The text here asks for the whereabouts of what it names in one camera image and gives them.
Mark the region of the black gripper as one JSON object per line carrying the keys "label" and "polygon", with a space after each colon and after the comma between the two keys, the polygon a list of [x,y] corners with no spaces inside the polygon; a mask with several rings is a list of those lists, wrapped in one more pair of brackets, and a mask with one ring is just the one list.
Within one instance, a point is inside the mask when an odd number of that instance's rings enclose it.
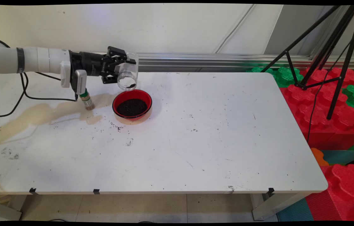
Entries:
{"label": "black gripper", "polygon": [[69,52],[72,70],[85,70],[88,76],[102,76],[103,84],[118,82],[118,67],[122,63],[136,65],[136,60],[129,57],[124,50],[108,46],[106,54],[90,52]]}

